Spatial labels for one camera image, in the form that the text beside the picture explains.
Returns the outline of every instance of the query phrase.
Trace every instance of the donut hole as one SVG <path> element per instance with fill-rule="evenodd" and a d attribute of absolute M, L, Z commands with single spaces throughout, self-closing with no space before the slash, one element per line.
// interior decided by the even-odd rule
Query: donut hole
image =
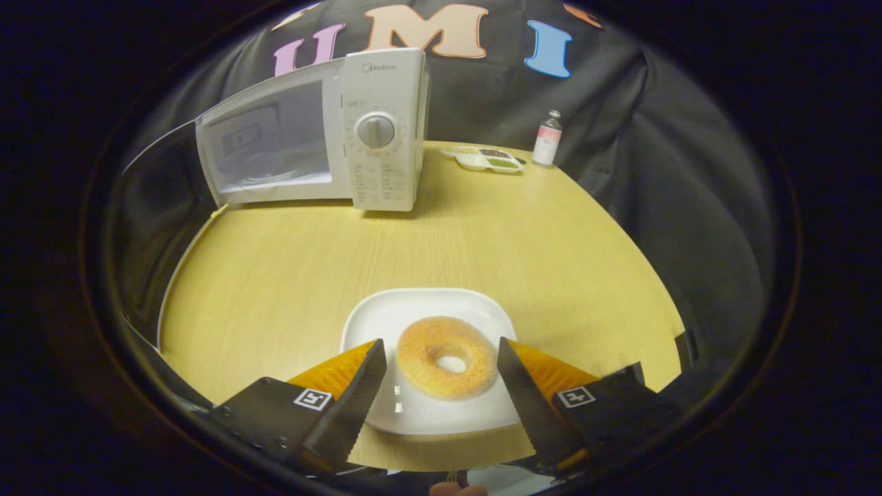
<path fill-rule="evenodd" d="M 463 373 L 466 371 L 466 361 L 453 355 L 435 358 L 435 364 L 448 372 Z"/>

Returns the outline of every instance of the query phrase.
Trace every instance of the bottle label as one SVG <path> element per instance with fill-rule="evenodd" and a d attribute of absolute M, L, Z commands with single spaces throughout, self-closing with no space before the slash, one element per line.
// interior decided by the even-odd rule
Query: bottle label
<path fill-rule="evenodd" d="M 554 163 L 557 144 L 560 143 L 561 131 L 548 126 L 539 126 L 536 134 L 536 146 L 533 148 L 533 162 L 543 165 Z"/>

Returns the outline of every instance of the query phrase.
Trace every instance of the midea logo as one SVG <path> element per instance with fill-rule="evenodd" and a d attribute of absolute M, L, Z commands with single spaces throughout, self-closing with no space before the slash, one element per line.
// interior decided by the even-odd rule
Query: midea logo
<path fill-rule="evenodd" d="M 392 71 L 395 69 L 394 65 L 386 65 L 386 64 L 365 64 L 362 66 L 362 72 L 374 72 L 374 71 Z"/>

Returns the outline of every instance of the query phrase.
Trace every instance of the square plate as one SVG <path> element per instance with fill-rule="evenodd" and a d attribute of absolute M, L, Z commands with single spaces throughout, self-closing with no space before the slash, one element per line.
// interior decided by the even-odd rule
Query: square plate
<path fill-rule="evenodd" d="M 475 326 L 496 351 L 500 336 L 517 339 L 505 310 L 492 298 L 470 289 L 389 289 L 364 298 L 349 314 L 340 352 L 383 338 L 386 375 L 365 423 L 397 434 L 454 434 L 517 424 L 518 413 L 498 374 L 483 394 L 457 402 L 428 397 L 401 376 L 395 364 L 401 333 L 417 320 L 437 315 Z"/>

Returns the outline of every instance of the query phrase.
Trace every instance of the orange letter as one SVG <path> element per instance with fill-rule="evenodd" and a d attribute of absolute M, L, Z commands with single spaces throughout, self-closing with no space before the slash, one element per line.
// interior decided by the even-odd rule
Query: orange letter
<path fill-rule="evenodd" d="M 396 33 L 405 46 L 425 49 L 441 33 L 441 42 L 433 52 L 440 56 L 483 58 L 487 50 L 481 48 L 478 27 L 487 9 L 474 5 L 450 4 L 435 12 L 428 20 L 406 5 L 389 5 L 364 13 L 374 19 L 370 30 L 368 50 L 390 49 L 392 33 Z"/>

